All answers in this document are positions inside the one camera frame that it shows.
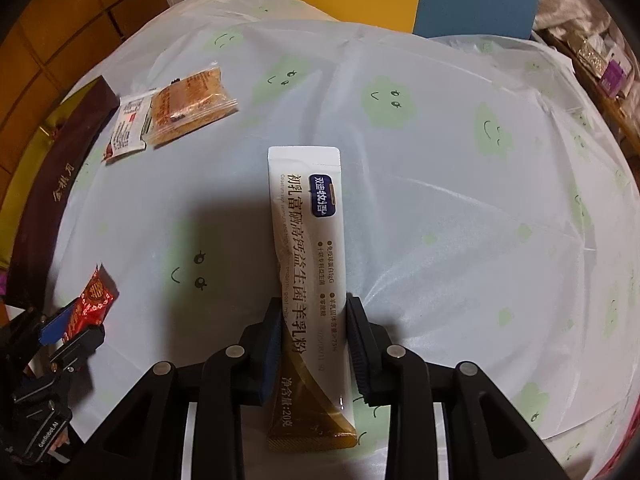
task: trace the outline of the screw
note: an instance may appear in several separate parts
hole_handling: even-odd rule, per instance
[[[386,353],[388,353],[391,357],[401,358],[406,354],[406,350],[403,346],[400,345],[391,345],[386,347]]]
[[[156,375],[167,375],[171,371],[171,364],[167,361],[160,361],[154,364],[154,373]]]
[[[240,345],[231,345],[226,348],[225,354],[227,357],[242,357],[244,355],[244,348],[242,348]]]
[[[466,361],[460,365],[460,372],[468,377],[473,377],[478,373],[478,367],[475,364]]]

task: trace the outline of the plastic bag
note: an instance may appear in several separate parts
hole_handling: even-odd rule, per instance
[[[237,109],[214,67],[167,86],[151,100],[152,126],[144,140],[160,146],[217,121]]]

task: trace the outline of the red candy wrapper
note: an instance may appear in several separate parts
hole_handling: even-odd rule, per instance
[[[89,283],[76,300],[63,341],[66,343],[89,325],[100,325],[116,297],[117,291],[104,267],[95,267]]]

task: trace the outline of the blue logo label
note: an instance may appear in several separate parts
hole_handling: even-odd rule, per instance
[[[334,184],[329,175],[313,174],[309,177],[311,212],[322,218],[335,214]]]

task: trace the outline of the white plastic tablecloth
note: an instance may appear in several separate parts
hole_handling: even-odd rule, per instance
[[[261,319],[280,289],[267,150],[318,144],[340,149],[348,291],[369,319],[427,361],[477,362],[593,477],[638,398],[640,200],[570,63],[525,41],[335,22],[299,0],[187,0],[78,86],[102,74],[127,95],[212,62],[239,112],[105,166],[110,124],[72,189],[51,303],[99,263],[120,292],[75,394],[78,433],[155,362],[203,361]],[[286,460],[244,410],[247,478],[381,479],[388,408],[355,409],[357,448]]]

